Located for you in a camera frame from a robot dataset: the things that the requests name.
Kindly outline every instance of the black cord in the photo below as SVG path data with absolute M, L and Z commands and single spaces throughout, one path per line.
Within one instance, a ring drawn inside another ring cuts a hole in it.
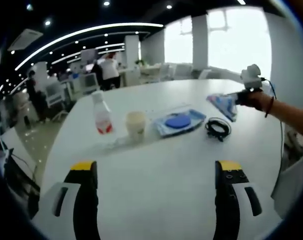
M 265 79 L 265 78 L 261 78 L 261 80 L 262 80 L 262 81 L 267 81 L 267 82 L 269 82 L 269 85 L 270 85 L 270 87 L 271 87 L 272 93 L 273 93 L 275 99 L 277 99 L 276 92 L 275 92 L 275 89 L 273 88 L 273 85 L 271 84 L 271 81 L 269 81 L 268 79 Z M 280 176 L 280 172 L 281 172 L 281 169 L 282 169 L 282 142 L 283 142 L 283 133 L 282 133 L 282 124 L 281 124 L 282 122 L 281 122 L 281 120 L 279 120 L 279 122 L 280 122 L 280 134 L 281 134 L 280 169 L 279 169 L 277 181 L 276 181 L 276 183 L 275 183 L 275 186 L 274 186 L 274 188 L 273 188 L 273 191 L 272 191 L 272 193 L 271 193 L 271 196 L 273 196 L 273 194 L 274 194 L 274 191 L 275 191 L 275 189 L 276 189 L 276 186 L 277 186 L 277 183 L 278 183 L 278 179 L 279 179 L 279 176 Z
M 22 158 L 20 158 L 20 157 L 18 157 L 17 155 L 15 155 L 15 154 L 11 154 L 12 156 L 15 156 L 17 159 L 19 159 L 20 161 L 23 161 L 26 165 L 27 165 L 27 167 L 29 168 L 29 170 L 30 170 L 30 172 L 32 173 L 32 178 L 34 179 L 35 178 L 35 173 L 31 170 L 31 168 L 30 168 L 30 166 L 27 164 L 27 162 L 25 161 L 25 160 L 23 160 Z
M 215 117 L 210 118 L 205 124 L 208 136 L 217 138 L 219 141 L 223 141 L 229 134 L 231 134 L 230 124 L 222 118 Z

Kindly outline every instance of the white pillar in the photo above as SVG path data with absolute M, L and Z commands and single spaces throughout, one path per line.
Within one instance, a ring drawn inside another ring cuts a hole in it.
M 125 36 L 125 59 L 127 68 L 131 69 L 125 73 L 126 85 L 135 86 L 139 85 L 140 70 L 137 68 L 135 61 L 139 59 L 139 37 L 138 35 Z
M 127 35 L 125 36 L 125 46 L 126 46 L 126 63 L 128 68 L 133 68 L 135 66 L 135 61 L 138 60 L 138 35 Z
M 35 71 L 35 81 L 36 81 L 36 86 L 35 89 L 36 91 L 43 91 L 45 90 L 46 87 L 46 82 L 48 79 L 48 74 L 47 74 L 47 65 L 46 62 L 37 62 L 33 67 L 32 70 Z

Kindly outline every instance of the person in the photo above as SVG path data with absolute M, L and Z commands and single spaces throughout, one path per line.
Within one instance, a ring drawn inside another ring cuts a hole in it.
M 102 81 L 103 81 L 103 78 L 102 78 L 102 68 L 98 64 L 97 61 L 94 62 L 94 65 L 93 65 L 90 73 L 96 74 L 97 82 L 98 82 L 99 86 L 102 86 Z
M 111 52 L 105 56 L 105 60 L 100 63 L 102 68 L 102 87 L 103 90 L 110 90 L 111 84 L 116 88 L 120 87 L 120 76 L 117 70 L 118 63 L 114 59 L 115 52 Z
M 38 114 L 39 121 L 44 121 L 44 108 L 41 102 L 41 93 L 36 92 L 35 85 L 35 71 L 31 70 L 28 74 L 28 80 L 26 81 L 27 93 L 29 94 L 29 100 L 32 105 L 35 107 L 35 110 Z
M 303 109 L 287 105 L 276 99 L 272 100 L 272 97 L 263 92 L 249 94 L 244 105 L 265 113 L 268 112 L 303 135 Z

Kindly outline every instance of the white wall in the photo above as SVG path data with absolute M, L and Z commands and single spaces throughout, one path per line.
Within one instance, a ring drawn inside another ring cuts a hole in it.
M 154 65 L 165 62 L 165 31 L 161 30 L 141 42 L 141 58 Z
M 303 108 L 303 39 L 288 20 L 268 13 L 266 18 L 272 52 L 270 80 L 281 101 Z
M 193 36 L 193 67 L 202 70 L 208 67 L 208 31 L 207 16 L 197 16 L 192 19 Z

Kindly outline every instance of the bracelet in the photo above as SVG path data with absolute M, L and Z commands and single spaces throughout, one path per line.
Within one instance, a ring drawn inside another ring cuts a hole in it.
M 265 118 L 268 116 L 268 114 L 269 114 L 269 112 L 270 112 L 270 110 L 272 108 L 273 100 L 274 100 L 274 97 L 272 97 L 271 100 L 270 100 L 270 104 L 269 104 L 269 106 L 267 108 L 267 111 L 266 111 L 266 114 L 265 114 Z

